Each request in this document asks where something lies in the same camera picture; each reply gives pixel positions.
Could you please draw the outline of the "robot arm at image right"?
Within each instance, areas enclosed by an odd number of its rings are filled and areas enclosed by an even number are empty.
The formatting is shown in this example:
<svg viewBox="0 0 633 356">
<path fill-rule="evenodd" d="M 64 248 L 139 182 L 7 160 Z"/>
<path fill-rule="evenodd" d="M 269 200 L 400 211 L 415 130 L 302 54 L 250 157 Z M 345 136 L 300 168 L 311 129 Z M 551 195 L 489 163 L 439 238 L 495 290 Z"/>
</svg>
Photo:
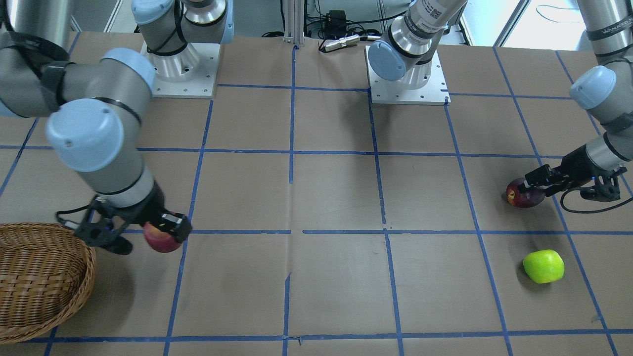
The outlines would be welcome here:
<svg viewBox="0 0 633 356">
<path fill-rule="evenodd" d="M 529 208 L 557 192 L 581 198 L 620 199 L 619 176 L 632 160 L 632 2 L 580 0 L 586 34 L 598 65 L 581 75 L 570 97 L 600 123 L 604 134 L 568 153 L 558 167 L 545 164 L 506 188 L 509 204 Z M 370 68 L 397 81 L 436 51 L 432 39 L 462 7 L 463 0 L 415 0 L 368 48 Z"/>
</svg>

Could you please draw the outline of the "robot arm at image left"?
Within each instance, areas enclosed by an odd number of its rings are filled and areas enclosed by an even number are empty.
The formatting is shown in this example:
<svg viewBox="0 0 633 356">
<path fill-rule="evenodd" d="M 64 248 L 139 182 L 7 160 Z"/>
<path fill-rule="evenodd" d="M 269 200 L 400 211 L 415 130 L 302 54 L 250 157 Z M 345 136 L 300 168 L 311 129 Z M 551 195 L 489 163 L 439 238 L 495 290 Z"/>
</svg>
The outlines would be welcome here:
<svg viewBox="0 0 633 356">
<path fill-rule="evenodd" d="M 521 109 L 569 97 L 515 95 L 512 49 L 441 46 L 437 104 L 380 93 L 361 42 L 233 38 L 233 5 L 190 22 L 160 0 L 156 47 L 187 57 L 165 95 L 143 34 L 80 32 L 70 0 L 1 2 L 1 227 L 118 255 L 142 243 L 181 259 L 359 253 L 522 258 L 565 237 L 556 201 L 508 201 L 540 166 Z"/>
</svg>

